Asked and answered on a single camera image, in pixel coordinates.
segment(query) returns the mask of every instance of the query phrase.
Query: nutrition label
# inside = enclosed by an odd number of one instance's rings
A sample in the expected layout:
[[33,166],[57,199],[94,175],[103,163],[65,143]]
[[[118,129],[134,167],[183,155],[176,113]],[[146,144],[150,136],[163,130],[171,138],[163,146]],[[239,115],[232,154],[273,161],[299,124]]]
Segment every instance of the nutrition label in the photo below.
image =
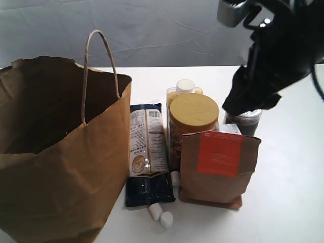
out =
[[166,139],[161,113],[156,109],[133,111],[130,176],[167,171]]

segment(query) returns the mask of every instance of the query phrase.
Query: robotic arm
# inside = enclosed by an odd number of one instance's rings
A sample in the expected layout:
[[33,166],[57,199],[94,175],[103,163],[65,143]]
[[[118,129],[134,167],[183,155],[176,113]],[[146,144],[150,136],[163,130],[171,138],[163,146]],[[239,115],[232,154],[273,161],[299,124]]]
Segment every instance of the robotic arm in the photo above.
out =
[[[250,23],[262,7],[274,14],[258,26]],[[253,30],[247,66],[233,77],[232,89],[223,108],[231,115],[273,108],[278,91],[312,72],[315,87],[322,93],[314,65],[324,56],[324,0],[220,0],[217,18],[228,27]]]

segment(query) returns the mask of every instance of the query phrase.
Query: paper bag handle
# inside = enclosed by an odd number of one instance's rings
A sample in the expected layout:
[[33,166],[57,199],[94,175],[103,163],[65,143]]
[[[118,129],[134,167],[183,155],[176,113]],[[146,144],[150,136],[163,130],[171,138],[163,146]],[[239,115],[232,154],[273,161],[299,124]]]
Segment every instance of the paper bag handle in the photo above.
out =
[[106,37],[103,35],[103,33],[100,30],[95,29],[94,31],[92,31],[89,34],[88,40],[87,40],[87,43],[86,43],[86,49],[85,49],[85,65],[84,65],[84,75],[83,75],[83,94],[82,94],[82,106],[81,106],[81,120],[82,120],[82,123],[84,125],[86,125],[85,110],[86,110],[86,96],[87,96],[87,82],[88,82],[88,52],[89,52],[90,39],[95,33],[100,34],[100,36],[101,36],[101,38],[103,40],[103,43],[105,44],[105,48],[106,48],[108,56],[110,58],[110,62],[111,62],[112,70],[113,70],[113,75],[115,77],[116,96],[117,96],[118,99],[120,99],[119,92],[118,92],[118,78],[117,78],[117,72],[116,72],[116,65],[115,65],[115,62],[114,62],[112,54],[111,54],[111,50],[110,50],[110,47],[109,47],[109,44],[108,44],[108,40],[106,39]]

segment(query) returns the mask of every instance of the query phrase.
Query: gray wall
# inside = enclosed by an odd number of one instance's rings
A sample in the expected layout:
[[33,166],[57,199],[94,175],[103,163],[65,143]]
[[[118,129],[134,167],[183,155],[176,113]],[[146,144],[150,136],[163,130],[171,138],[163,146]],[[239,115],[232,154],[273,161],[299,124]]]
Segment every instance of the gray wall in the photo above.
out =
[[[93,29],[109,39],[118,66],[244,63],[250,31],[216,19],[218,0],[0,0],[0,67],[53,55],[83,63]],[[109,66],[98,36],[91,66]]]

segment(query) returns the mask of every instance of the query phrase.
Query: brown paper bag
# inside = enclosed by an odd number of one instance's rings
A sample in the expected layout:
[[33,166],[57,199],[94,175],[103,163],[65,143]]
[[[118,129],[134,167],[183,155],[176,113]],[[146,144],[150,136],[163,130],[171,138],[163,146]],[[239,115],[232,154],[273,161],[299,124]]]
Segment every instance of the brown paper bag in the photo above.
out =
[[182,201],[238,209],[255,170],[261,140],[204,132],[182,136]]
[[[114,74],[89,70],[98,32]],[[131,78],[95,30],[85,68],[18,60],[0,76],[0,228],[18,243],[90,243],[128,175]]]

